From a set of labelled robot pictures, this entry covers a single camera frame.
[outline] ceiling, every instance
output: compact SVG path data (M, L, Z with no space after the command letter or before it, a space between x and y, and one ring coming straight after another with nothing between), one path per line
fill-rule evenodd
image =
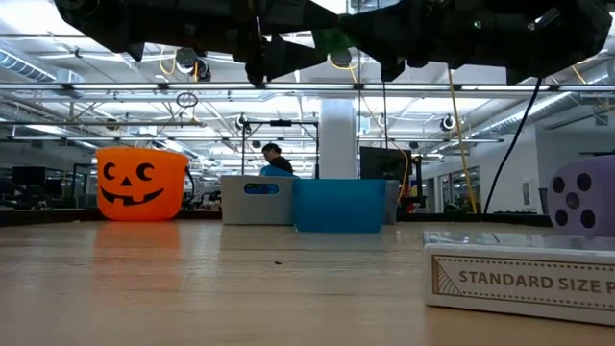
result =
M359 0L363 10L374 9L376 1ZM357 0L319 0L316 1L334 12L351 12L357 10ZM382 1L382 6L388 6L396 1ZM134 62L127 55L113 54L80 32L65 24L58 15L55 6L48 0L5 0L0 3L0 49L5 47L26 57L28 62L41 68L64 68L76 72L88 83L191 83L192 76L183 74L178 68L173 68L173 53L175 47L163 47L147 44L143 62ZM287 35L286 40L305 45L313 45L310 33ZM610 59L615 41L609 39L604 50L595 59L579 65L581 73ZM379 83L380 65L369 57L355 52L356 68L350 70L337 69L325 62L300 72L288 74L274 81L276 83ZM210 53L208 58L215 83L247 83L243 64L233 62L230 56ZM466 85L501 85L505 83L505 70L498 67L466 65L454 71L456 84ZM31 83L10 70L0 68L0 83ZM436 85L447 84L446 65L429 63L427 66L407 68L395 84ZM571 69L561 71L547 84L578 84ZM289 90L286 92L269 92L262 90L234 91L202 91L197 93L199 104L193 109L182 110L175 99L179 91L121 91L108 93L105 91L88 91L81 99L69 100L53 92L14 91L11 96L17 101L24 100L40 107L39 111L29 114L3 113L7 119L66 119L71 114L79 121L154 121L157 123L180 120L199 122L202 126L138 126L124 127L120 131L110 131L105 127L74 127L69 129L73 134L88 136L134 136L135 134L158 134L172 137L240 136L235 121L240 114L250 120L315 120L321 114L321 100L328 98L345 98L352 100L354 108L368 119L364 120L361 129L362 136L382 137L377 121L371 119L370 111L378 119L384 112L384 98L381 92L365 93L362 97L354 93L336 94L334 92L302 92ZM479 96L460 94L456 99L459 116L465 130L481 126L494 116L527 100L526 94L493 93ZM13 99L8 106L14 107ZM403 95L389 94L386 98L388 116L388 132L390 136L436 138L443 136L440 120L453 113L453 102L446 94L425 92L423 94ZM21 134L30 133L33 129L20 129ZM302 141L284 141L281 143L286 153L295 153L295 161L299 162L300 173L310 176L313 169L313 155L303 156L300 153L313 153L314 142L310 140L310 129L300 127L271 128L262 127L258 136L269 137L303 137ZM209 167L216 173L231 173L236 169L236 160L240 159L237 149L240 143L221 142L220 140L194 140L179 142L185 150L189 150L205 159L214 159L217 166ZM361 145L378 145L378 143L362 142ZM249 151L258 161L251 162L254 171L263 164L258 155L258 149Z

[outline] orange pumpkin bucket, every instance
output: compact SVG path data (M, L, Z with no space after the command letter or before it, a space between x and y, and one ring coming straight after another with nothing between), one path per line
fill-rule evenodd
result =
M175 216L184 197L188 157L154 149L104 148L98 160L98 208L117 221Z

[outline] computer monitor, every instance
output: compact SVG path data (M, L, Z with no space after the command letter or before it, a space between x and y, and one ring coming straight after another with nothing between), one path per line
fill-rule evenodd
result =
M404 153L409 159L407 171L409 176L412 174L412 152L404 150ZM406 157L400 150L360 147L359 157L361 179L384 179L399 182L404 180Z
M62 180L49 179L45 181L45 193L53 197L62 196Z
M45 167L17 166L12 168L12 182L17 185L45 187Z

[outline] black cable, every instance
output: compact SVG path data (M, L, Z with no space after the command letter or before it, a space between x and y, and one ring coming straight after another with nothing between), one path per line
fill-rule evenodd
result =
M190 193L190 197L185 200L185 203L190 203L194 199L194 190L196 189L196 185L194 184L194 178L192 178L192 173L190 173L190 164L185 167L185 174L188 176L190 183L192 184L192 192Z
M498 179L500 179L500 174L502 174L504 165L506 164L506 161L508 161L508 157L510 156L510 153L512 153L512 150L514 149L515 144L517 144L517 139L519 139L519 135L521 134L521 131L523 130L523 126L526 124L526 120L528 120L529 111L531 111L531 108L534 105L534 102L536 101L536 97L538 96L538 91L540 90L541 85L542 85L542 78L539 78L538 81L536 82L536 88L534 89L534 92L531 95L531 98L529 99L528 108L526 109L526 113L523 114L523 118L521 119L521 123L519 124L519 128L517 129L517 133L515 133L515 137L512 139L512 142L510 143L510 147L508 148L506 155L504 155L504 159L502 160L502 163L500 163L500 167L498 167L498 172L496 173L496 177L494 178L493 184L491 185L491 189L489 190L489 197L487 197L487 203L484 205L483 214L485 215L489 211L489 205L491 204L491 197L493 197L493 191L495 191L496 189L496 185L498 184Z
M382 81L382 98L384 102L384 145L386 150L388 150L388 119L386 113L386 83Z

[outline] security camera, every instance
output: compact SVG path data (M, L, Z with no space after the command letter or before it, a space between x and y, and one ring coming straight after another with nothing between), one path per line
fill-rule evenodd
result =
M453 130L454 127L455 127L455 120L450 114L442 118L442 121L440 121L440 130L444 132L450 132Z

